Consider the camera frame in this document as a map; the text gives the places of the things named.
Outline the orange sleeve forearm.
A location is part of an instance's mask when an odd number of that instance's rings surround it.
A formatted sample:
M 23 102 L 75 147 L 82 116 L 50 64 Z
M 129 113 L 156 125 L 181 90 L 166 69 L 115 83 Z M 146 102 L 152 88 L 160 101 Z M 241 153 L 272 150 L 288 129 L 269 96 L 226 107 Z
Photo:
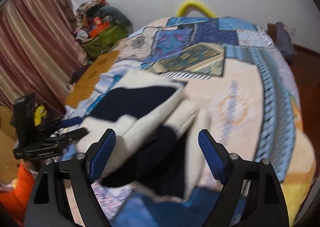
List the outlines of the orange sleeve forearm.
M 34 183 L 33 175 L 24 163 L 20 163 L 15 188 L 9 192 L 1 191 L 1 210 L 19 226 L 24 226 L 25 212 Z

